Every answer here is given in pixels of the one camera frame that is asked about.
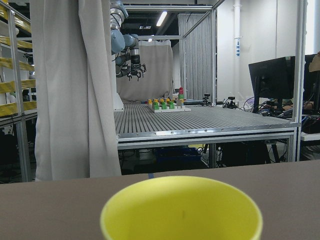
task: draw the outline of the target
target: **gray tabletop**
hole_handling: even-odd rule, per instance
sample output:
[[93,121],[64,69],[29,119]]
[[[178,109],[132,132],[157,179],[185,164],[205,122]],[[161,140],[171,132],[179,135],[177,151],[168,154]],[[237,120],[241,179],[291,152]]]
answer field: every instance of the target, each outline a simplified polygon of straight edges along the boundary
[[[231,184],[251,196],[263,216],[262,240],[320,239],[320,161],[155,173]],[[103,239],[99,215],[120,189],[147,174],[0,185],[0,239]]]
[[285,139],[298,126],[287,119],[218,106],[187,107],[191,111],[154,113],[147,104],[125,103],[123,112],[114,113],[118,148]]

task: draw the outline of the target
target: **gray curtain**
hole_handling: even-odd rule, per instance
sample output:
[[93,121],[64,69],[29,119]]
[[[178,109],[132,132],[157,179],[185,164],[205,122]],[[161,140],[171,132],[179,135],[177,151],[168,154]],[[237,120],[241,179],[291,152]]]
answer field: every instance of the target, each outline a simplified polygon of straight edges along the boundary
[[[203,14],[178,15],[179,35],[184,35]],[[208,16],[180,42],[181,85],[188,99],[202,100],[204,94],[213,96],[212,25]]]
[[108,0],[31,0],[36,180],[120,175]]
[[137,81],[133,76],[116,79],[116,89],[121,99],[127,101],[147,101],[148,99],[169,97],[173,86],[173,52],[169,40],[140,41],[140,61],[146,65],[144,77]]

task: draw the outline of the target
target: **computer monitor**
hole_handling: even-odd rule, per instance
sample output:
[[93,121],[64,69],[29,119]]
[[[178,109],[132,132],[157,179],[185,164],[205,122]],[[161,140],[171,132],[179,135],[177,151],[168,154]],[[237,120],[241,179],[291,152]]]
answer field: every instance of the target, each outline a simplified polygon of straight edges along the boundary
[[277,99],[277,108],[282,109],[282,100],[293,97],[294,78],[285,57],[251,63],[249,72],[254,92],[254,113],[258,112],[259,98]]

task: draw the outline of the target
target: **fluorescent light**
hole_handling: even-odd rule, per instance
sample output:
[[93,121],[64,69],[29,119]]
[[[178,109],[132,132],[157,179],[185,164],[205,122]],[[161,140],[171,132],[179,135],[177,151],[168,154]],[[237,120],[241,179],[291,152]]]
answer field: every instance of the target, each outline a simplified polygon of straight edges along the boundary
[[139,29],[151,29],[151,26],[140,26]]
[[160,26],[161,26],[161,24],[162,24],[163,21],[165,20],[166,16],[167,16],[167,12],[166,12],[166,11],[163,11],[162,14],[161,14],[161,16],[160,16],[160,18],[159,18],[159,20],[158,20],[158,22],[156,23],[156,26],[157,26],[157,27],[160,27]]

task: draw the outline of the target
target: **white backdrop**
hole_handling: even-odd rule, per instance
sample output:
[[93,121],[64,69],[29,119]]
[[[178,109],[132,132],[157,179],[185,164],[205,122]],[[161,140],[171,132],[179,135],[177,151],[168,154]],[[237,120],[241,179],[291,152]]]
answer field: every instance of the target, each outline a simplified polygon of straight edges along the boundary
[[36,180],[120,175],[109,0],[31,0]]
[[129,81],[123,76],[116,79],[116,90],[120,98],[127,101],[147,101],[165,97],[172,91],[173,85],[173,52],[171,42],[139,41],[141,64],[146,65],[144,77],[137,81],[133,76]]

